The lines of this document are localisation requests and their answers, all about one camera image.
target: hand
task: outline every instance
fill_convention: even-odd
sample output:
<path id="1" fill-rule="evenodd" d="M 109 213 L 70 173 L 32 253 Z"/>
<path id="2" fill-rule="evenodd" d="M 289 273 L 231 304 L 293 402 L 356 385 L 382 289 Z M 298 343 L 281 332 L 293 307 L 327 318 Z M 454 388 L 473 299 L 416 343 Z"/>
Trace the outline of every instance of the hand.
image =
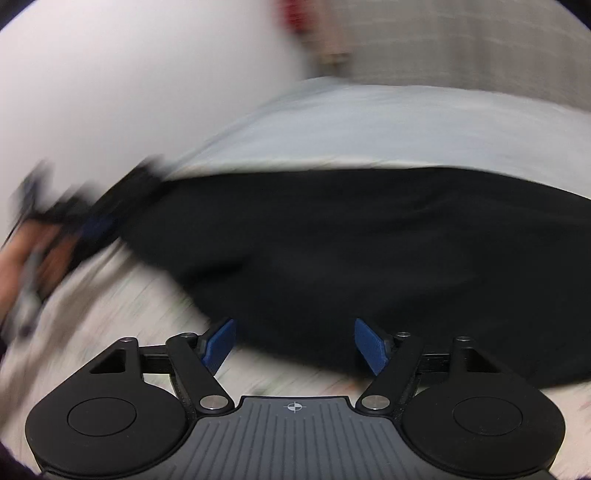
<path id="1" fill-rule="evenodd" d="M 59 231 L 59 225 L 28 220 L 0 250 L 0 325 L 17 300 L 22 268 L 30 253 L 47 248 Z M 37 278 L 42 296 L 49 295 L 66 275 L 76 241 L 76 236 L 66 235 L 44 259 Z"/>

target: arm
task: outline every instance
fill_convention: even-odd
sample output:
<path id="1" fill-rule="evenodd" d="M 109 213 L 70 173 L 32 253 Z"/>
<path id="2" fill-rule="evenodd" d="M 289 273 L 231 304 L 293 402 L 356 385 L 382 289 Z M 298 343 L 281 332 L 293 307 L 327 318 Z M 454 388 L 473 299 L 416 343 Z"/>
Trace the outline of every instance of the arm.
<path id="1" fill-rule="evenodd" d="M 20 287 L 23 265 L 34 248 L 45 248 L 57 235 L 59 227 L 27 221 L 16 231 L 10 242 L 0 250 L 0 331 L 14 305 Z M 75 239 L 66 237 L 47 255 L 38 272 L 41 291 L 49 293 L 61 281 L 67 270 Z M 0 338 L 0 366 L 7 345 Z M 3 480 L 39 480 L 26 466 L 18 463 L 0 443 L 0 478 Z"/>

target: ribbed gray surface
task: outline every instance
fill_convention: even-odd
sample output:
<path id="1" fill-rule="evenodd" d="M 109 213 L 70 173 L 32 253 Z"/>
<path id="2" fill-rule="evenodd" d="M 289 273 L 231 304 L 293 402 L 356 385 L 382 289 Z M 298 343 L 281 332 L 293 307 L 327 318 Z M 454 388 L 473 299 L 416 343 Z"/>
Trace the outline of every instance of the ribbed gray surface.
<path id="1" fill-rule="evenodd" d="M 289 409 L 294 403 L 301 408 Z M 342 397 L 245 397 L 239 410 L 197 422 L 175 454 L 128 480 L 459 478 L 415 455 L 389 420 L 362 416 Z"/>

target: black cloth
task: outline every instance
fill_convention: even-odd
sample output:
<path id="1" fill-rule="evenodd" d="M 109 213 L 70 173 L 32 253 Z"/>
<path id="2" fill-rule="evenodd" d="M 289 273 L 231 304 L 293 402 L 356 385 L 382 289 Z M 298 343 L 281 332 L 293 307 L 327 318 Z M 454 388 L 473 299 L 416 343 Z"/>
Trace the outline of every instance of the black cloth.
<path id="1" fill-rule="evenodd" d="M 6 351 L 6 343 L 0 338 L 0 365 L 2 364 L 2 358 L 6 354 Z M 0 478 L 2 480 L 39 479 L 29 468 L 18 463 L 2 443 L 0 443 Z"/>
<path id="2" fill-rule="evenodd" d="M 121 232 L 213 320 L 272 353 L 357 372 L 356 317 L 454 335 L 545 387 L 590 378 L 591 201 L 456 168 L 165 182 Z"/>

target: red object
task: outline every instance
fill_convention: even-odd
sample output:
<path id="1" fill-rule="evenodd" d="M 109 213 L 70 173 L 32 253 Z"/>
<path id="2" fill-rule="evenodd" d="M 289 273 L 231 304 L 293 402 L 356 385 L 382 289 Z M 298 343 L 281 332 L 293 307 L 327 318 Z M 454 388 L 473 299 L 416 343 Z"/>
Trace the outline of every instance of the red object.
<path id="1" fill-rule="evenodd" d="M 306 32 L 309 28 L 309 18 L 306 14 L 304 2 L 307 0 L 280 1 L 287 27 L 294 33 Z"/>

